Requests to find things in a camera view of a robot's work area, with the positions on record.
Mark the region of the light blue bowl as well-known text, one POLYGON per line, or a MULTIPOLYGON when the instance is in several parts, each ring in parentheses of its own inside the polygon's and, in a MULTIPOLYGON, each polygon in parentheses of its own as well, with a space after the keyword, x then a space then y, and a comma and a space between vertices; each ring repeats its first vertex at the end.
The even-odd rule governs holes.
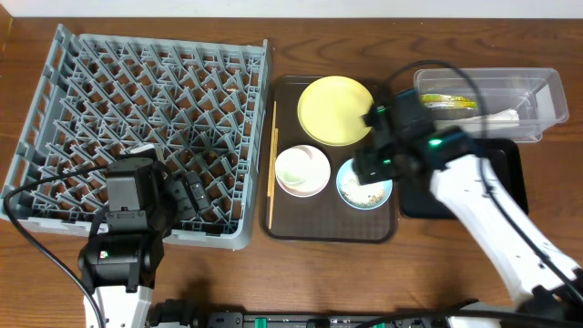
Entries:
POLYGON ((361 185, 353 171, 353 160, 348 159, 339 168, 336 189, 340 197, 357 210, 373 210, 384 205, 393 192, 391 180, 361 185))

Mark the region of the rice and nut scraps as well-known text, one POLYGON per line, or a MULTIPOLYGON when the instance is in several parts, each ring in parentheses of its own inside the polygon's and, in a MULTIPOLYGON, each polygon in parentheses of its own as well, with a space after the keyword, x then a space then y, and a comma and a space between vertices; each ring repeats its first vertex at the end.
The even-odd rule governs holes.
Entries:
POLYGON ((361 185, 355 175, 346 175, 341 182, 342 195, 354 206, 371 207, 384 196, 381 182, 361 185))

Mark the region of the white cup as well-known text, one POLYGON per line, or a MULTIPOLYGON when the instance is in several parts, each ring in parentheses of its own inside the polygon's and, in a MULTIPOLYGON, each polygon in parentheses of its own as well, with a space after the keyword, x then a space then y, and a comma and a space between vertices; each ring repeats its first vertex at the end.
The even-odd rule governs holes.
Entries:
POLYGON ((308 178, 311 158, 303 149, 286 149, 275 161, 276 177, 287 186, 297 186, 308 178))

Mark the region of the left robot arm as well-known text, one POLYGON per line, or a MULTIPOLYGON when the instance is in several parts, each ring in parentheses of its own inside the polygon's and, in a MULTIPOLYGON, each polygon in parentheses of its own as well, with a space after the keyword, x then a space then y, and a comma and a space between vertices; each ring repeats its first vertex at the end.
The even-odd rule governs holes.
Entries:
POLYGON ((173 176, 160 161, 124 158, 107 167, 108 205, 93 220, 78 256, 88 327, 146 323, 163 241, 180 222, 210 206, 191 171, 173 176))

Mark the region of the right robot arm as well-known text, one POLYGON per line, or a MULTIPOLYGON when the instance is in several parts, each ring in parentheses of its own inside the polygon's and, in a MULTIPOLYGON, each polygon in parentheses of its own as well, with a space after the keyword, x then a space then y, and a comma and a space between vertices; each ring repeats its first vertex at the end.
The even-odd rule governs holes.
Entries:
POLYGON ((404 181, 431 193, 484 251, 520 312, 582 320, 581 267, 523 212, 473 138, 436 129, 413 89, 380 92, 363 122, 373 144, 354 154, 361 183, 404 181))

